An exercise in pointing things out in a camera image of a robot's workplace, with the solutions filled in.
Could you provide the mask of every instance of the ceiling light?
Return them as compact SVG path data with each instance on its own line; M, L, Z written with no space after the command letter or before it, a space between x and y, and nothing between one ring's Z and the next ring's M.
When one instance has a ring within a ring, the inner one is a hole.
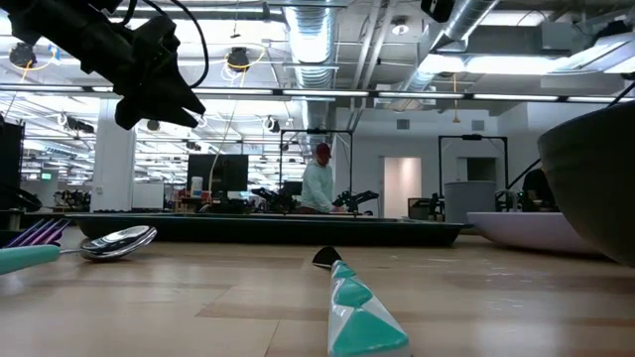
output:
M409 30L410 30L410 28L406 24L397 25L397 26L395 26L393 28L393 34L395 34L397 36L402 36L402 35L406 34Z
M408 22L408 18L405 16L394 18L393 21L391 22L391 24L394 26L393 34L397 36L402 36L408 33L408 30L410 30L410 28L408 27L408 25L406 25L407 22Z
M459 73L465 71L465 63L459 57L427 55L419 64L418 71L422 73Z
M272 95L271 89L248 89L248 88L195 88L194 94L219 94L219 95Z
M214 6L189 6L188 9L195 13L195 12L228 12L228 13L242 13L242 12L249 12L249 13L253 13L253 12L262 12L262 8L240 8L238 6L236 7L214 7ZM153 8L149 7L149 6L137 6L135 8L135 10L137 11L154 11ZM165 6L162 5L161 6L161 10L165 11L165 12L181 12L183 10L181 10L181 8L179 8L178 6ZM119 6L117 8L117 11L128 11L128 6ZM271 14L277 14L280 15L282 14L282 10L280 9L268 9L268 12Z
M515 94L474 94L481 100L519 100L519 101L556 101L556 95L515 95Z
M83 91L83 89L80 86L75 86L75 85L32 85L32 84L0 84L0 90L33 91L33 92Z
M465 71L485 74L543 75L556 69L557 59L520 56L481 56L470 59Z
M363 90L286 89L283 90L283 95L366 97L368 92Z
M620 103L626 103L635 98L626 97L620 99ZM571 103L612 103L615 97L610 96L572 96L567 99L567 102Z
M408 98L408 99L462 99L461 93L413 93L413 92L380 92L383 98Z
M96 92L101 92L101 93L112 92L112 87L108 87L108 86L95 87L95 86L93 86L92 90L94 90Z

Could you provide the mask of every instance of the red cap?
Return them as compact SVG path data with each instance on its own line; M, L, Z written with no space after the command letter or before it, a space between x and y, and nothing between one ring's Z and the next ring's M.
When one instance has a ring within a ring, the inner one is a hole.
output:
M330 158L330 147L327 143L320 143L316 147L316 154L319 157L329 157Z

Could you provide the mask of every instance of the black tray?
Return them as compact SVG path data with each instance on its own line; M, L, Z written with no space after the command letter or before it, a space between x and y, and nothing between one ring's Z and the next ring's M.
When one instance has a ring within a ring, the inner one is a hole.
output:
M157 239L188 242L450 246L466 224L367 217L196 213L69 214L89 238L135 225L157 228Z

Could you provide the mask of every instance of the white pillar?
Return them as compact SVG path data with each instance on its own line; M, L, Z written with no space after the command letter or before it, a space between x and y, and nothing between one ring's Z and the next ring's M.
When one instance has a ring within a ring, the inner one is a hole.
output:
M117 100L100 101L90 211L132 208L137 135L117 125L116 106Z

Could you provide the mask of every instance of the black cable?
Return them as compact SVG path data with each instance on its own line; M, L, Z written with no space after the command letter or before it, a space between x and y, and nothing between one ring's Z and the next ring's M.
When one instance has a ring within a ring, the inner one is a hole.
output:
M202 32L202 28L200 27L198 20L190 12L190 10L188 10L188 7L182 4L181 1L179 0L170 0L170 1L172 1L172 3L174 3L175 5L179 6L181 10L183 10L183 12L185 12L186 15L188 15L188 17L194 22L194 25L196 26L196 30L198 31L198 34L200 35L200 41L202 43L202 54L205 61L205 69L202 71L202 75L200 76L200 78L194 84L190 85L190 88L196 88L205 80L205 78L207 77L207 73L209 72L209 52L207 51L207 41L205 40L205 35Z
M132 20L132 16L135 14L135 8L137 7L137 0L130 0L128 3L128 10L126 11L126 16L123 17L121 21L121 25L126 26Z
M518 20L518 23L516 23L516 26L519 26L519 25L523 22L523 20L527 19L527 17L528 17L529 15L531 15L532 13L535 13L535 12L536 12L536 13L539 13L539 14L541 14L541 15L543 15L543 18L545 18L545 21L548 21L548 20L549 20L549 18L547 17L547 15L545 15L545 13L544 13L544 12L542 12L542 11L540 11L540 10L538 10L538 9L532 9L532 10L530 10L527 14L525 14L525 16L523 16L522 18L520 18L520 20Z
M161 8L159 7L159 5L155 4L154 2L152 2L151 0L142 0L143 2L146 3L146 5L150 6L151 8L155 9L156 12L158 12L159 14L163 15L163 16L168 16L168 14L166 14L165 11L161 10Z
M633 90L633 88L635 88L635 81L633 81L631 83L631 85L629 85L628 87L626 87L626 89L622 90L621 93L619 93L619 95L610 103L608 104L608 107L611 107L617 103L619 103L619 101L626 96L626 94L628 94L628 92L630 92L631 90Z

